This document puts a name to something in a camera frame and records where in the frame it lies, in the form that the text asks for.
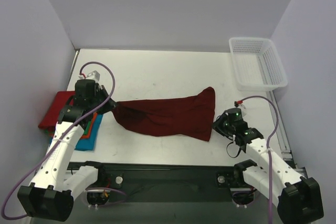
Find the dark red t shirt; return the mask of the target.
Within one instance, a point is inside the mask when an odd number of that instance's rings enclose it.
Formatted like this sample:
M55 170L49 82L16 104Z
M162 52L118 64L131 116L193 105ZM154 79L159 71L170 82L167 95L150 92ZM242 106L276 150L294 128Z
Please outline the dark red t shirt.
M212 87L184 98L120 101L112 111L126 130L155 137L185 135L208 142L215 116Z

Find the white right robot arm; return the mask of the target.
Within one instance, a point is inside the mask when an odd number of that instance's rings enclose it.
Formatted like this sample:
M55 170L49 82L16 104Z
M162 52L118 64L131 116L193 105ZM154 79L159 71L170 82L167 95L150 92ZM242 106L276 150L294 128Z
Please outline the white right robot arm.
M234 166L236 185L257 189L277 208L283 223L311 223L323 218L318 182L305 178L268 147L263 135L244 121L241 109L224 111L212 128L250 157Z

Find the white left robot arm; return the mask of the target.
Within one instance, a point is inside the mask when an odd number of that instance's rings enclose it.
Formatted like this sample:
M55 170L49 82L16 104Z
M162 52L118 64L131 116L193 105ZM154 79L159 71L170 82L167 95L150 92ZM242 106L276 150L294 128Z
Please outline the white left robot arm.
M75 84L73 104L66 103L57 119L54 138L43 162L28 186L20 186L17 197L30 217L66 221L76 198L89 186L107 183L103 164L86 161L68 179L68 165L78 141L94 113L104 114L116 107L96 78Z

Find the folded green t shirt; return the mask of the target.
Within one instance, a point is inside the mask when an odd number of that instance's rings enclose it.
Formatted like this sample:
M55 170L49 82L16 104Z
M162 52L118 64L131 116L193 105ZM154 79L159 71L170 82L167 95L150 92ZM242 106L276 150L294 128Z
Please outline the folded green t shirt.
M88 125L87 125L87 127L84 131L84 135L90 134L92 125L95 122L95 120L96 120L96 118L94 117L91 121L89 121L89 123L88 123ZM48 126L44 129L44 131L49 135L53 135L54 132L55 132L55 128L56 128L55 126Z

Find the folded orange t shirt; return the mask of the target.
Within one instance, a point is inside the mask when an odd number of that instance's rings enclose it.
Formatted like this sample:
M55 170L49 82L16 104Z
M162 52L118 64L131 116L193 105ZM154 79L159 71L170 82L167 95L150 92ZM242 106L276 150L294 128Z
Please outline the folded orange t shirt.
M93 118L91 119L91 121L88 123L82 137L80 139L88 139L91 135L91 131L92 131L92 128L93 128L93 125L95 123L95 120L97 118L97 113L94 113L93 114Z

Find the folded red t shirt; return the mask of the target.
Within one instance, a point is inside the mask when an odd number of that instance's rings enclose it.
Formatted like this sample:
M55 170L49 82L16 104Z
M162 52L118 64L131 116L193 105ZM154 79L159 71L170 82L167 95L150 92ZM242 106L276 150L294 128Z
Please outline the folded red t shirt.
M54 131L61 109L66 105L68 99L73 95L75 95L75 91L57 92L47 113L39 123L38 128L41 130Z

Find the folded blue t shirt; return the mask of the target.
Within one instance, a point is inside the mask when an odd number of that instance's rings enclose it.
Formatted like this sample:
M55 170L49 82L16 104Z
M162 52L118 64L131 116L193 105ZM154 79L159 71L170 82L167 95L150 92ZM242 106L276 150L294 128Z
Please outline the folded blue t shirt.
M103 115L97 115L95 123L93 125L91 135L88 139L80 139L75 147L76 151L93 151L98 135L98 130L102 121Z

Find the white plastic basket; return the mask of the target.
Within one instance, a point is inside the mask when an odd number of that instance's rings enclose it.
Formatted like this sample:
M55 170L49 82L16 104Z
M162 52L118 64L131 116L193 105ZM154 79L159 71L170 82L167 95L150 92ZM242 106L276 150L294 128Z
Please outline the white plastic basket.
M229 39L229 48L238 90L267 92L288 85L277 49L270 39L233 37Z

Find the aluminium rail frame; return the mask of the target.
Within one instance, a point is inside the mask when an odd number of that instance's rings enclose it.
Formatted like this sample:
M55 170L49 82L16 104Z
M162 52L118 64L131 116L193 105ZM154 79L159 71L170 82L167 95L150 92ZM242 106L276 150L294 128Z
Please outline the aluminium rail frame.
M305 167L299 167L297 165L297 163L295 162L294 158L293 158L293 154L290 148L290 144L287 138L287 134L286 134L286 130L285 127L283 125L281 116L280 116L280 112L277 106L277 102L274 96L274 93L272 91L268 91L266 92L267 98L274 104L276 110L272 107L272 105L270 105L270 110L271 110L271 114L272 114L272 119L274 124L276 124L276 113L275 111L277 111L278 113L278 127L277 127L277 139L278 139L278 144L281 150L281 154L283 157L283 160L294 170L296 170L298 173L300 173L302 176L304 176L305 178L308 177L307 175L307 171L305 169Z

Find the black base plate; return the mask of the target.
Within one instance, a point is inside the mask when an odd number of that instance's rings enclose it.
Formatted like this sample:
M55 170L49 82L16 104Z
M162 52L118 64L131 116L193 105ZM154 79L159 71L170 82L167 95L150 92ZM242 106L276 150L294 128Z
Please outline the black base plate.
M240 182L231 166L144 165L71 162L74 174L81 166L96 166L98 181L84 198L91 205L124 202L225 202L247 205L257 190Z

